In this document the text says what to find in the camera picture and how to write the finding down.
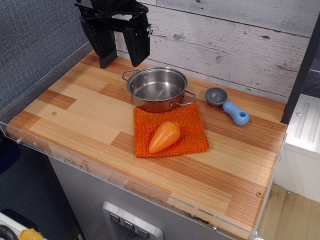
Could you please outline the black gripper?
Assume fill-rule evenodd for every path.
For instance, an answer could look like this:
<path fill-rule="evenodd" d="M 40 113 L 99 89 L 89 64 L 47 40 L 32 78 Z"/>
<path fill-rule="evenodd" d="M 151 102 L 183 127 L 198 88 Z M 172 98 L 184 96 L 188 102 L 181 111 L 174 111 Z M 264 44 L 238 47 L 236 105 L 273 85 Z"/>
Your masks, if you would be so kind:
<path fill-rule="evenodd" d="M 76 0 L 82 29 L 101 59 L 117 57 L 113 31 L 122 32 L 131 64 L 140 65 L 150 55 L 149 9 L 136 0 Z"/>

